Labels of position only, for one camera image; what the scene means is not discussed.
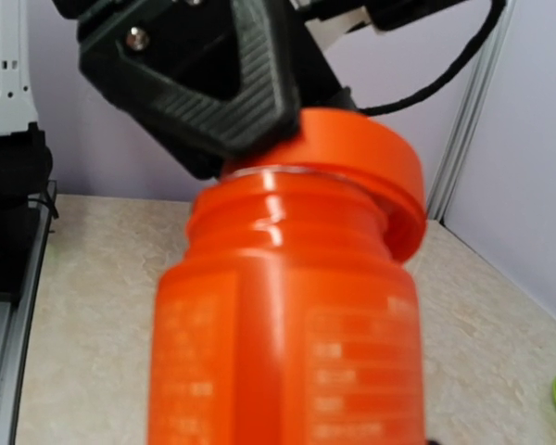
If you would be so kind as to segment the red pill bottle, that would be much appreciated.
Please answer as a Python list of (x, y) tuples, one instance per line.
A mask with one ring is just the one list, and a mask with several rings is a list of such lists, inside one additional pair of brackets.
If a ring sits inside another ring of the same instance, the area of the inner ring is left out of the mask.
[(263, 171), (196, 200), (155, 302), (150, 444), (423, 444), (420, 317), (359, 186)]

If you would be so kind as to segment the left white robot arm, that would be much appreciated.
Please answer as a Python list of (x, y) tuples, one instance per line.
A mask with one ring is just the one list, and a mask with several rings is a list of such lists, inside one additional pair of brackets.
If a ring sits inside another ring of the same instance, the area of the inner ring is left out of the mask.
[[(308, 22), (320, 1), (59, 1), (77, 24), (83, 77), (193, 177), (294, 135), (303, 108), (353, 108)], [(27, 5), (0, 1), (0, 259), (37, 230), (53, 157), (33, 102)]]

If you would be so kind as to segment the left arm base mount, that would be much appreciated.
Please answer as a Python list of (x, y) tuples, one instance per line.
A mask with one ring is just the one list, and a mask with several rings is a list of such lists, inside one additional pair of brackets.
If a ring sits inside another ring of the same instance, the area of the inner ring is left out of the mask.
[(52, 153), (37, 123), (0, 135), (0, 302), (20, 300), (40, 210), (58, 215), (48, 195), (52, 169)]

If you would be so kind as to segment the red bottle screw cap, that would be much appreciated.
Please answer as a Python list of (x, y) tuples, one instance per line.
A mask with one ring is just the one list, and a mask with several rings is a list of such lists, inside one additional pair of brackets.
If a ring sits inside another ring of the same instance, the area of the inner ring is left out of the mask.
[(287, 166), (342, 176), (385, 206), (384, 240), (393, 258), (405, 262), (426, 232), (423, 168), (399, 134), (359, 112), (305, 108), (300, 132), (263, 155), (228, 162), (224, 176), (245, 168)]

